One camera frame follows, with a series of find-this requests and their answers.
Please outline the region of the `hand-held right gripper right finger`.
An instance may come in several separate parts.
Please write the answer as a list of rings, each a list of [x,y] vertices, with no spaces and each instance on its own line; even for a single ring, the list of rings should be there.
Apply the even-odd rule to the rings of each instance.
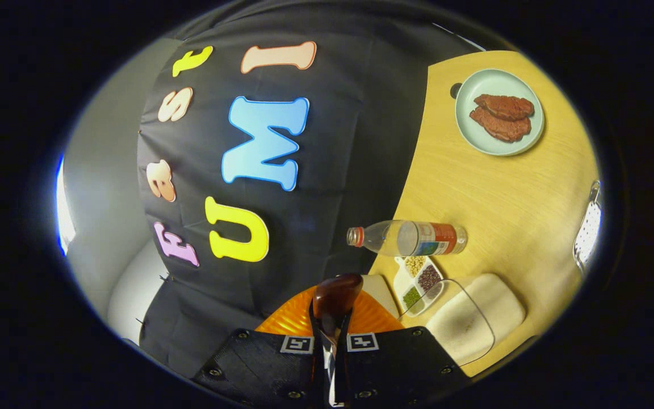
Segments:
[[[347,407],[432,407],[469,377],[424,326],[405,327],[366,292],[338,339],[338,401]]]

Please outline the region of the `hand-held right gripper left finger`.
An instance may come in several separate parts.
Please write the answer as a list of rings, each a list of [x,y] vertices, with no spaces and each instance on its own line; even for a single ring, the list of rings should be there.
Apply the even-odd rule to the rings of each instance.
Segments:
[[[320,407],[322,345],[312,326],[312,286],[283,303],[255,329],[238,328],[193,381],[247,407]]]

